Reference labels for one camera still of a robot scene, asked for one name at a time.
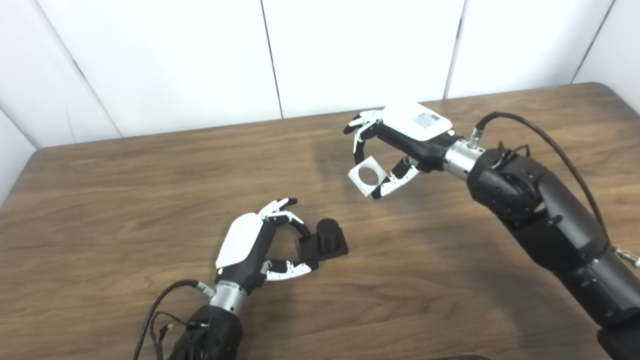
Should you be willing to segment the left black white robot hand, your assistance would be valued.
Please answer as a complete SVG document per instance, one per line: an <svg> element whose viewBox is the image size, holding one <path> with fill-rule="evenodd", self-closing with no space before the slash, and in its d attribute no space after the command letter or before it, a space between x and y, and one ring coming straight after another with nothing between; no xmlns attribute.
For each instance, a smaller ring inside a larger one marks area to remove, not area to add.
<svg viewBox="0 0 640 360"><path fill-rule="evenodd" d="M245 213L234 219L215 260L215 281L236 284L250 295L266 281L291 280L317 271L317 260L267 258L275 233L283 225L290 224L304 239L310 237L306 223L286 210L297 202L297 198L277 199L258 212Z"/></svg>

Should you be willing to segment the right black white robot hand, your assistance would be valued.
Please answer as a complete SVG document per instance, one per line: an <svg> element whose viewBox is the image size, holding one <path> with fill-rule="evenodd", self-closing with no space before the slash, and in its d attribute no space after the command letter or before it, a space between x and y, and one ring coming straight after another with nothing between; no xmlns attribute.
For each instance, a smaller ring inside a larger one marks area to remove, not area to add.
<svg viewBox="0 0 640 360"><path fill-rule="evenodd" d="M354 133L355 166L348 176L364 196L381 199L420 173L443 172L446 153L463 139L449 119L417 102L398 102L380 110L362 111L343 129ZM379 139L403 153L386 172L374 157L365 157L365 144Z"/></svg>

